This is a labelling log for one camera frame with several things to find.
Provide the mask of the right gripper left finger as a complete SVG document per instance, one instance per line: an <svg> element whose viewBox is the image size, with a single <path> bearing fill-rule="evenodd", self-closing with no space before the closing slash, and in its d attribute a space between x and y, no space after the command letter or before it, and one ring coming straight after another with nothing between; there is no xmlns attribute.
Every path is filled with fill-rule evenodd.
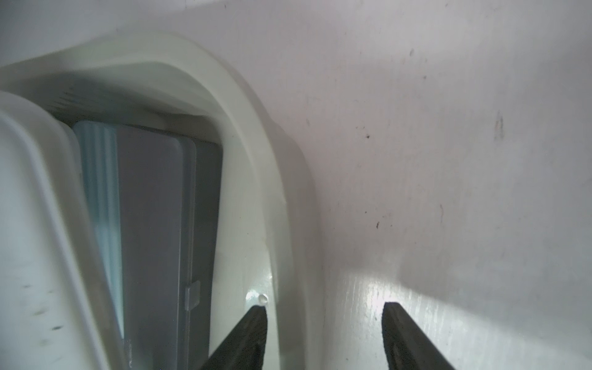
<svg viewBox="0 0 592 370"><path fill-rule="evenodd" d="M262 370L268 336L265 306L252 306L200 367L203 370Z"/></svg>

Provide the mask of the light blue ribbed pencil case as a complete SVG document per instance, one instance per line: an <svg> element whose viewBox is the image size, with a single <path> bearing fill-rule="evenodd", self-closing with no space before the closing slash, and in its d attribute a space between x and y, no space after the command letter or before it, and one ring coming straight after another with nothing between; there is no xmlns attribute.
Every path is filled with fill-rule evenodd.
<svg viewBox="0 0 592 370"><path fill-rule="evenodd" d="M117 129L106 123L81 121L73 130L80 145L89 214L120 334L125 336Z"/></svg>

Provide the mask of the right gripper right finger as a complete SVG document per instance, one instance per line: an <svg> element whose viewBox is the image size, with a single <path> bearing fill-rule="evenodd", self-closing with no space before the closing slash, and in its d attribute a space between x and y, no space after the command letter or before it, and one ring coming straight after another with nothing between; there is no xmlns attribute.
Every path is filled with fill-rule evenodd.
<svg viewBox="0 0 592 370"><path fill-rule="evenodd" d="M389 369L454 370L398 302L383 306L382 340Z"/></svg>

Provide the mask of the clear frosted pencil case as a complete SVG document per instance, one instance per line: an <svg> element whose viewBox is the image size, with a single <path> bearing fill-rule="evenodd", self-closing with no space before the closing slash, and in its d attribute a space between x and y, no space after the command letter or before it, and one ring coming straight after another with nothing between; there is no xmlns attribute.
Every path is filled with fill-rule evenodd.
<svg viewBox="0 0 592 370"><path fill-rule="evenodd" d="M196 147L186 137L124 126L117 149L129 366L180 369Z"/></svg>

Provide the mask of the grey-green plastic storage box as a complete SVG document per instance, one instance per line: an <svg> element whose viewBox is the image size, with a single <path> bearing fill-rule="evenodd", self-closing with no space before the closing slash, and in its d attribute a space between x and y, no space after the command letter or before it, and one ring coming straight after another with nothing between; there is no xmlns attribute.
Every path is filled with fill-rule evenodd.
<svg viewBox="0 0 592 370"><path fill-rule="evenodd" d="M211 347L263 303L269 322L263 367L322 367L314 181L296 142L228 64L175 35L123 33L3 66L1 88L64 123L119 119L220 143Z"/></svg>

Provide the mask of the black pencil case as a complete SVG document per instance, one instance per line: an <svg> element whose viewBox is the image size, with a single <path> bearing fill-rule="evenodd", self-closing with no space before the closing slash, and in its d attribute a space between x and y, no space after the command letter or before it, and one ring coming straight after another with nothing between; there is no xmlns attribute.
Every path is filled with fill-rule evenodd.
<svg viewBox="0 0 592 370"><path fill-rule="evenodd" d="M208 359L211 299L220 203L222 149L194 140L196 147L194 247L191 282L200 284L199 302L189 312L187 367L199 369Z"/></svg>

